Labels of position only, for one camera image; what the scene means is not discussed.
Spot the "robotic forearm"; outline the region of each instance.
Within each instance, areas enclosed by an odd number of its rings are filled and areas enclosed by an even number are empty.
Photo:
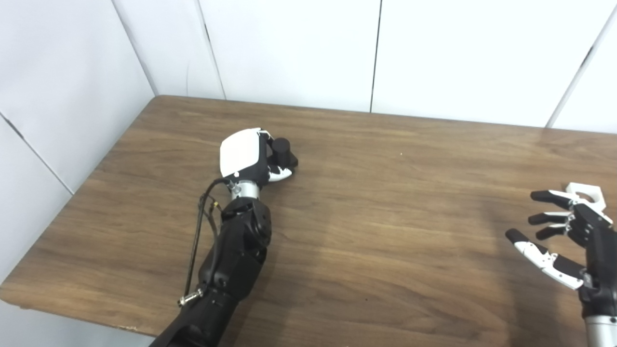
[[[178,302],[181,311],[151,347],[218,345],[236,306],[251,292],[266,260],[272,229],[270,210],[259,200],[259,192],[269,182],[291,176],[297,165],[289,141],[275,140],[261,128],[242,130],[223,141],[223,178],[215,180],[200,199],[196,243],[205,201],[214,184],[227,184],[232,200],[221,210],[220,233],[199,269],[195,291],[188,293],[190,265],[187,292]],[[213,201],[207,216],[211,225],[215,205]]]
[[[577,193],[585,193],[594,201],[588,202]],[[590,347],[617,346],[617,233],[613,221],[602,213],[606,207],[602,191],[597,186],[570,183],[566,193],[535,191],[531,198],[568,210],[531,216],[531,225],[553,223],[537,232],[537,239],[568,236],[585,248],[586,264],[550,253],[516,229],[508,230],[506,237],[545,274],[578,291]]]

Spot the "white wall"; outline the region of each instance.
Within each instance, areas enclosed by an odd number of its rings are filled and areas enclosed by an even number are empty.
[[[154,94],[108,0],[2,2],[0,52],[1,282]],[[151,341],[0,303],[2,346]]]
[[[0,112],[75,191],[153,97],[109,0],[0,10]]]
[[[554,128],[617,134],[617,14]]]
[[[201,0],[227,99],[368,112],[379,0]]]
[[[615,0],[383,0],[373,112],[543,127]]]
[[[155,94],[224,99],[197,0],[113,0]]]

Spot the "metal connector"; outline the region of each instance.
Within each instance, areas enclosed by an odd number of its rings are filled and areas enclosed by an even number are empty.
[[[189,295],[181,297],[180,300],[178,300],[178,306],[183,307],[188,302],[195,300],[197,298],[201,298],[203,295],[204,295],[204,291],[198,288],[196,291],[190,293]]]

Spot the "black cable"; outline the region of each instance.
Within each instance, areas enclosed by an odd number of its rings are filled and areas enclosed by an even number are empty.
[[[212,189],[214,188],[215,185],[220,184],[220,183],[225,183],[225,184],[229,184],[231,183],[231,181],[227,178],[217,178],[216,180],[212,181],[212,183],[210,184],[210,186],[208,186],[208,188],[205,190],[205,193],[202,194],[202,196],[199,197],[199,202],[197,204],[197,227],[195,229],[195,238],[193,239],[193,250],[191,252],[191,259],[189,261],[189,271],[188,274],[186,276],[186,286],[184,287],[184,296],[187,296],[189,294],[189,291],[191,289],[191,278],[193,277],[193,266],[195,265],[195,257],[197,256],[197,246],[199,244],[199,234],[201,233],[201,223],[202,223],[202,219],[204,216],[204,208],[205,208],[205,201],[208,199],[208,197],[210,196],[210,192],[212,191]],[[216,225],[214,224],[214,218],[212,217],[212,213],[209,214],[208,216],[208,220],[212,219],[210,226],[214,225],[213,228],[213,233],[214,233],[214,251],[215,251],[215,259],[216,260],[216,253],[217,253],[217,234],[216,234]]]

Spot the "black robotic arm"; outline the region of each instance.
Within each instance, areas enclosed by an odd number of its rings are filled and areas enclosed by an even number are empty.
[[[272,226],[270,210],[259,200],[259,192],[269,182],[290,177],[297,165],[289,141],[274,139],[261,128],[242,130],[223,141],[223,178],[216,179],[199,199],[186,291],[178,301],[180,313],[151,347],[218,345],[236,306],[251,292],[266,260]],[[204,215],[216,229],[212,211],[218,203],[211,199],[208,212],[205,205],[211,198],[210,191],[219,183],[227,185],[232,200],[221,209],[220,233],[215,233],[215,242],[199,269],[198,283],[188,293]]]

